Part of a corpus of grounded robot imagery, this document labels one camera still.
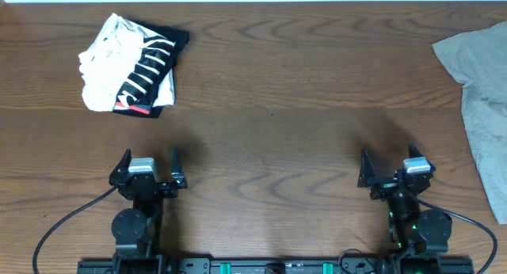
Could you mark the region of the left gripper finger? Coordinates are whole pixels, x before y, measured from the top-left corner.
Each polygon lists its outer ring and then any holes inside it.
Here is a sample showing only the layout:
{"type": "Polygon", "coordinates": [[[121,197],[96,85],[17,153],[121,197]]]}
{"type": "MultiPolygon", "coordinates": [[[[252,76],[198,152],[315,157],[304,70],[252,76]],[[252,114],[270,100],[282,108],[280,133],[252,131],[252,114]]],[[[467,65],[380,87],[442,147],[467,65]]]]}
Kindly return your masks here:
{"type": "Polygon", "coordinates": [[[127,149],[122,156],[122,159],[117,163],[116,167],[112,170],[109,175],[110,183],[121,183],[125,180],[125,177],[129,174],[128,167],[132,161],[132,152],[127,149]]]}
{"type": "Polygon", "coordinates": [[[170,174],[177,187],[187,186],[187,180],[183,172],[176,147],[174,147],[172,151],[172,163],[170,174]]]}

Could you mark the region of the khaki green shorts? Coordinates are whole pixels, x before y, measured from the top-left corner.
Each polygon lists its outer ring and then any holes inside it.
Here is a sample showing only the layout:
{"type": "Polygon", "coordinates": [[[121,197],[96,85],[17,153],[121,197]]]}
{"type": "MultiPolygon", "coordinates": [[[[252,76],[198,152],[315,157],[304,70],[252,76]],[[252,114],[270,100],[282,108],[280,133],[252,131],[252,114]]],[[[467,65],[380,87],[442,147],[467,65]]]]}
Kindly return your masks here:
{"type": "Polygon", "coordinates": [[[506,223],[506,23],[432,45],[462,86],[461,113],[471,154],[499,224],[506,223]]]}

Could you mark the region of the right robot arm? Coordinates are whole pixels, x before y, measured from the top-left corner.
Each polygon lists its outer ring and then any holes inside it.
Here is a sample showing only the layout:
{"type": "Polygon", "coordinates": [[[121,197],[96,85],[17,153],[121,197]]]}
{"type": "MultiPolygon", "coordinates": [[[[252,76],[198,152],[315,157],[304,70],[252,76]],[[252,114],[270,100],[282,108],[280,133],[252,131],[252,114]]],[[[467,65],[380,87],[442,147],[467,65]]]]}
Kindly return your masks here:
{"type": "Polygon", "coordinates": [[[409,157],[390,177],[375,174],[363,149],[357,186],[368,188],[372,200],[389,208],[391,240],[398,248],[383,262],[381,273],[440,273],[439,255],[448,251],[452,219],[432,207],[423,211],[417,196],[430,187],[435,166],[410,144],[409,157]]]}

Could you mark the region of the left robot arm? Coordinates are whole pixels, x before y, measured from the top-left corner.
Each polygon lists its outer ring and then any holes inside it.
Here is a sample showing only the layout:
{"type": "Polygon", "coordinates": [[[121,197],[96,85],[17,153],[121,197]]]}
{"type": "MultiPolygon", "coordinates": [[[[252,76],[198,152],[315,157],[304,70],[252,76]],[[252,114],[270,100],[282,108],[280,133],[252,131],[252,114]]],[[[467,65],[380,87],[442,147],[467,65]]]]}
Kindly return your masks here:
{"type": "Polygon", "coordinates": [[[116,252],[109,273],[178,272],[177,260],[161,254],[159,247],[163,201],[176,198],[179,190],[188,187],[177,148],[172,150],[170,179],[159,182],[157,177],[154,159],[133,158],[130,150],[110,173],[109,184],[131,201],[132,207],[120,211],[112,221],[116,252]]]}

